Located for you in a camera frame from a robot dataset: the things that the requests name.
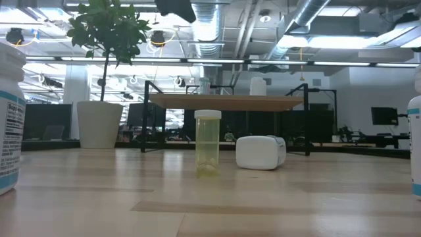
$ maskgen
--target blue stripe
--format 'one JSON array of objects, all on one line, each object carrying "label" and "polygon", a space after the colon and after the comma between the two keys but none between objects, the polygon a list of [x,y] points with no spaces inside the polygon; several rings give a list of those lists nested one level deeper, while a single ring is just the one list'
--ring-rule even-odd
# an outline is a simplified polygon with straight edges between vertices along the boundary
[{"label": "blue stripe", "polygon": [[421,196],[421,184],[412,184],[412,191],[415,195]]},{"label": "blue stripe", "polygon": [[408,115],[418,115],[420,113],[420,109],[408,109]]},{"label": "blue stripe", "polygon": [[1,97],[1,98],[5,98],[5,99],[8,99],[8,100],[11,100],[11,101],[14,101],[14,102],[17,102],[17,103],[19,103],[19,104],[21,104],[21,105],[23,105],[23,106],[25,106],[25,105],[26,105],[25,100],[23,100],[23,99],[21,99],[21,98],[19,98],[19,97],[15,96],[15,95],[12,95],[12,94],[11,94],[11,93],[9,93],[9,92],[5,92],[5,91],[1,91],[1,90],[0,90],[0,97]]},{"label": "blue stripe", "polygon": [[0,177],[0,188],[9,187],[18,181],[19,172]]}]

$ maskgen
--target wooden shelf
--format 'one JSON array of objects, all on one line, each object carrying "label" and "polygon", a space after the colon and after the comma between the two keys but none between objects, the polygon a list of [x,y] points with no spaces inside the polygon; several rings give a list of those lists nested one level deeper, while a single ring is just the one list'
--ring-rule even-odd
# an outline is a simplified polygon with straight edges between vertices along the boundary
[{"label": "wooden shelf", "polygon": [[216,109],[221,111],[284,111],[303,102],[302,97],[256,95],[150,94],[165,109]]}]

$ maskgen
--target white planter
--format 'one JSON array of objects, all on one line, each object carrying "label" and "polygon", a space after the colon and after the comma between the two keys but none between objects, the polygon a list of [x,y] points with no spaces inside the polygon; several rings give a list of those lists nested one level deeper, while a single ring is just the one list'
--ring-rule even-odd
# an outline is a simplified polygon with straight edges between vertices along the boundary
[{"label": "white planter", "polygon": [[100,102],[78,103],[78,122],[81,148],[114,148],[123,106]]}]

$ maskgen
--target air duct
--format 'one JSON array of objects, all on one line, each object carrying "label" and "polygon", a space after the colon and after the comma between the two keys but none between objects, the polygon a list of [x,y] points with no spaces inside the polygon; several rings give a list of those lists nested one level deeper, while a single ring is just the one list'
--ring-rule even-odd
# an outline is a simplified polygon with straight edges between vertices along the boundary
[{"label": "air duct", "polygon": [[[193,23],[193,36],[195,41],[215,42],[220,40],[220,29],[222,23],[221,6],[218,4],[192,4],[196,14],[196,21]],[[218,44],[196,44],[196,54],[199,58],[219,58],[221,45]],[[204,76],[209,78],[211,83],[222,84],[222,68],[204,66]]]},{"label": "air duct", "polygon": [[[293,17],[290,20],[286,20],[285,17],[282,18],[280,22],[282,28],[280,32],[281,38],[287,32],[308,27],[329,2],[330,0],[300,0],[297,4],[297,10],[293,13]],[[266,59],[280,60],[287,53],[288,48],[280,47],[278,44],[279,42],[267,54]]]}]

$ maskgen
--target column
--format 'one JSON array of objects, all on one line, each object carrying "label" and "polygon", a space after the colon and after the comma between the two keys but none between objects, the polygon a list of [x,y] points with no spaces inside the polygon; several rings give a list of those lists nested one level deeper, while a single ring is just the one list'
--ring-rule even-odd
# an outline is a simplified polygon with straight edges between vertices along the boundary
[{"label": "column", "polygon": [[91,77],[87,66],[67,65],[64,81],[64,104],[73,104],[70,138],[79,139],[78,108],[79,101],[89,101],[91,93]]}]

